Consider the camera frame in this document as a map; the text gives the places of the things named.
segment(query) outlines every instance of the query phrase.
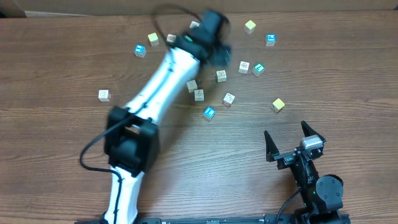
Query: blue cube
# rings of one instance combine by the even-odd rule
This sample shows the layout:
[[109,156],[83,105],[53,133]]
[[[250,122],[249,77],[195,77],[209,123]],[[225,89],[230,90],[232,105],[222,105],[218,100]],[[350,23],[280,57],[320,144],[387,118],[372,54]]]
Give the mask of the blue cube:
[[266,47],[272,47],[275,45],[276,42],[276,35],[275,34],[267,34],[266,37]]
[[134,53],[138,57],[145,57],[145,54],[147,53],[147,50],[145,49],[144,45],[137,44],[136,49],[134,49]]
[[211,108],[209,106],[203,113],[203,116],[209,121],[211,121],[213,119],[214,115],[216,115],[216,110],[214,110],[213,108]]

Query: black base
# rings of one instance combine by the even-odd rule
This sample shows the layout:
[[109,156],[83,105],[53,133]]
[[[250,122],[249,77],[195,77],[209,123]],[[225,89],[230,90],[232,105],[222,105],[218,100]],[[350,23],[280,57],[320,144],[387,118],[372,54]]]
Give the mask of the black base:
[[[342,215],[343,224],[351,224],[348,215]],[[276,215],[264,217],[239,217],[239,218],[182,218],[166,219],[138,218],[134,224],[274,224]],[[75,222],[75,224],[100,224],[99,220],[91,222]],[[281,215],[278,224],[295,224],[292,214]]]

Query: wooden cube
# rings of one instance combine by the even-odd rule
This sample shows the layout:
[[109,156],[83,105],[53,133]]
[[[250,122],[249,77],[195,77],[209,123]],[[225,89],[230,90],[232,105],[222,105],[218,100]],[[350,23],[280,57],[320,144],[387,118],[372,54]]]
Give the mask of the wooden cube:
[[109,90],[100,90],[98,92],[98,99],[102,102],[109,102],[111,100],[111,93]]
[[151,46],[155,46],[155,45],[159,44],[159,39],[157,38],[156,33],[149,34],[148,35],[148,39],[149,39],[149,42],[150,42]]
[[244,31],[248,34],[251,34],[256,29],[256,24],[253,21],[249,21],[244,25]]
[[145,49],[144,45],[137,44],[136,48],[134,49],[134,53],[136,56],[143,58],[143,57],[145,57],[147,50]]
[[216,110],[214,110],[213,108],[211,108],[209,106],[203,113],[203,116],[209,121],[211,121],[214,118],[214,115],[216,115]]
[[247,74],[248,70],[249,70],[249,62],[241,62],[240,66],[239,66],[239,72],[243,73],[243,74]]
[[226,72],[225,72],[225,70],[217,71],[216,74],[217,74],[217,82],[218,83],[226,81]]
[[279,98],[272,103],[272,109],[274,109],[275,113],[280,112],[284,106],[285,103]]
[[265,66],[263,66],[261,63],[258,63],[253,67],[253,74],[255,76],[261,75],[264,71],[266,70]]
[[187,82],[187,88],[188,88],[189,93],[197,90],[198,89],[197,82],[195,80],[191,80],[191,81]]
[[233,102],[234,100],[235,100],[235,96],[232,95],[232,94],[230,94],[230,93],[227,93],[227,94],[225,95],[225,97],[224,97],[223,104],[226,105],[226,106],[231,106],[231,105],[232,105],[232,102]]
[[200,26],[200,23],[199,22],[195,22],[195,21],[192,21],[191,22],[191,25],[189,25],[189,28],[194,28],[194,27],[199,27]]
[[195,90],[195,101],[204,101],[205,100],[205,94],[203,90]]
[[174,43],[176,37],[177,37],[176,35],[169,34],[169,35],[167,35],[166,41],[169,42],[169,43]]
[[275,34],[267,34],[266,38],[266,47],[272,47],[276,43],[276,35]]

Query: table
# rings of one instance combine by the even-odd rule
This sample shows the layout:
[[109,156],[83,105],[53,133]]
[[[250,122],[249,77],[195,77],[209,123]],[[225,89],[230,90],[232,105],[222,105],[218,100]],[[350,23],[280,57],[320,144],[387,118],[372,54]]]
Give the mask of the table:
[[[207,68],[205,101],[186,90],[160,126],[162,153],[146,174],[139,211],[148,217],[248,217],[276,213],[294,192],[288,169],[266,162],[264,130],[281,152],[303,137],[305,120],[328,142],[320,175],[345,182],[353,223],[398,222],[398,13],[394,11],[228,14],[233,46],[225,83]],[[256,30],[244,31],[253,20]],[[190,24],[164,16],[165,33]],[[102,132],[113,105],[145,85],[164,56],[150,47],[148,16],[0,20],[0,223],[73,223],[108,207],[111,176],[82,169],[82,147]],[[265,48],[266,33],[277,43]],[[147,46],[145,58],[134,56]],[[266,73],[238,73],[241,60]],[[109,103],[98,90],[113,94]],[[229,92],[231,108],[222,105]],[[281,98],[278,114],[271,103]],[[217,110],[208,122],[207,106]],[[103,142],[85,161],[107,167]],[[301,207],[297,197],[285,212]]]

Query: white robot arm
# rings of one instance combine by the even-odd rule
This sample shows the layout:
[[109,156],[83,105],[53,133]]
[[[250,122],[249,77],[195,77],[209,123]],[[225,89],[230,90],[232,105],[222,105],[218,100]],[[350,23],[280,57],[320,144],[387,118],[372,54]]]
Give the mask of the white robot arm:
[[[177,36],[148,84],[124,108],[113,108],[109,112],[107,130],[82,150],[80,164],[84,168],[112,173],[108,211],[97,223],[132,224],[136,219],[142,178],[159,153],[158,125],[164,114],[203,64],[229,64],[231,48],[220,41],[225,22],[229,22],[225,16],[207,10],[200,27]],[[139,128],[139,133],[129,130],[131,126]],[[82,157],[102,137],[105,137],[104,150],[111,168],[88,167]]]
[[[140,109],[143,103],[147,102],[146,108],[141,109],[136,116],[142,119],[151,118],[153,124],[159,125],[175,97],[186,82],[196,77],[199,68],[200,61],[194,58],[192,54],[179,48],[171,49],[148,84],[125,107],[129,108],[130,113],[134,113]],[[115,224],[130,224],[138,214],[137,199],[144,172],[141,171],[139,175],[133,177],[130,172],[118,166],[111,167],[111,169],[118,172],[123,178],[117,209],[118,219]],[[104,216],[108,223],[113,223],[114,220],[116,197],[119,189],[118,177],[115,174],[112,176],[111,198],[108,211]]]

